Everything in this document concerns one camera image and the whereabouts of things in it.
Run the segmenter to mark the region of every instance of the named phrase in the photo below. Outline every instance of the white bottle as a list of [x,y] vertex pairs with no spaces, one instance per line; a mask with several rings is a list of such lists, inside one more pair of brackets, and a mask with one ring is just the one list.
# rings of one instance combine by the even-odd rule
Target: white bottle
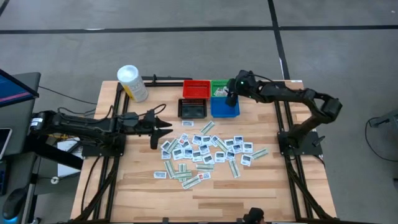
[[147,99],[148,91],[139,76],[138,69],[133,65],[125,65],[118,70],[118,80],[130,99],[142,102]]

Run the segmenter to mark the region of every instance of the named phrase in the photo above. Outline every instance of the wooden table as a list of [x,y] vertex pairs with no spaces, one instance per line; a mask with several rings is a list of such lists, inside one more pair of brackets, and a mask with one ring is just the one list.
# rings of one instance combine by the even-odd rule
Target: wooden table
[[[113,104],[117,82],[103,82],[99,94],[95,118],[102,118]],[[286,81],[290,88],[303,88],[302,82]],[[182,98],[182,87],[148,88],[149,97],[143,103],[129,104],[128,111],[138,114],[150,108],[166,103],[166,109],[159,118],[172,123],[174,131],[159,142],[160,145],[182,133],[200,134],[200,130],[210,120],[216,126],[209,132],[221,139],[231,139],[234,135],[243,135],[244,140],[254,143],[254,150],[268,148],[269,154],[252,162],[251,167],[240,164],[241,154],[237,156],[241,176],[234,179],[228,163],[216,164],[210,180],[182,189],[181,182],[172,179],[154,179],[156,170],[165,170],[159,150],[149,147],[149,137],[128,136],[125,153],[120,160],[116,190],[113,202],[112,222],[161,222],[169,217],[171,222],[234,222],[243,217],[251,207],[262,208],[266,221],[293,221],[294,212],[290,198],[289,183],[284,158],[279,153],[276,132],[279,127],[273,103],[256,103],[249,98],[239,97],[241,114],[236,118],[213,118],[208,105],[208,116],[195,120],[194,127],[183,127],[177,117],[177,101]],[[301,123],[310,116],[307,107],[300,103],[291,103],[295,123]],[[219,148],[210,147],[211,152]],[[80,214],[81,198],[89,170],[95,158],[85,159],[76,192],[71,218]],[[309,191],[327,213],[335,216],[328,180],[323,165],[313,156],[302,156],[305,176]],[[186,163],[187,169],[197,174],[195,164],[189,160],[173,161],[178,170],[178,163]],[[85,206],[97,191],[102,159],[91,176]],[[302,194],[297,189],[302,216],[305,217]],[[104,217],[108,193],[104,194],[101,215]]]

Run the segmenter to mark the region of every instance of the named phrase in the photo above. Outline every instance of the monitor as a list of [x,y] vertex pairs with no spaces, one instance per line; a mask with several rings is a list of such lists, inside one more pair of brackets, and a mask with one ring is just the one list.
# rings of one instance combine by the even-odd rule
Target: monitor
[[0,69],[0,107],[39,97],[27,85]]

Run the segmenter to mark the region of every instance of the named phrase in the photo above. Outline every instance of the red basket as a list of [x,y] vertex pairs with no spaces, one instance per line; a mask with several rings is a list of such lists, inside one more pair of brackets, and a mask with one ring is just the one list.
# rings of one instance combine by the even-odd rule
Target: red basket
[[184,80],[182,96],[188,99],[209,99],[210,81],[209,80]]

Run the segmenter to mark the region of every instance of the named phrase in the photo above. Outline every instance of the gray floor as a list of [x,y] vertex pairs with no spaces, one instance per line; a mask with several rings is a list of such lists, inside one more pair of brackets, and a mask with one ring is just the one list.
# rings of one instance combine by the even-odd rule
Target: gray floor
[[[274,0],[280,26],[398,24],[398,2],[390,0]],[[89,29],[177,26],[270,26],[265,0],[10,0],[0,29]],[[283,31],[291,79],[338,97],[336,122],[318,128],[326,172],[343,220],[397,223],[398,163],[382,161],[367,147],[365,122],[398,108],[398,30]],[[41,85],[96,101],[103,80],[115,80],[125,64],[141,74],[229,78],[240,69],[281,79],[272,31],[143,34],[0,35],[0,65],[9,73],[41,72]],[[40,90],[35,111],[90,105]],[[398,159],[389,126],[369,130],[382,155]],[[42,161],[41,176],[55,175]],[[59,186],[41,180],[36,215],[44,223],[65,221],[77,179]]]

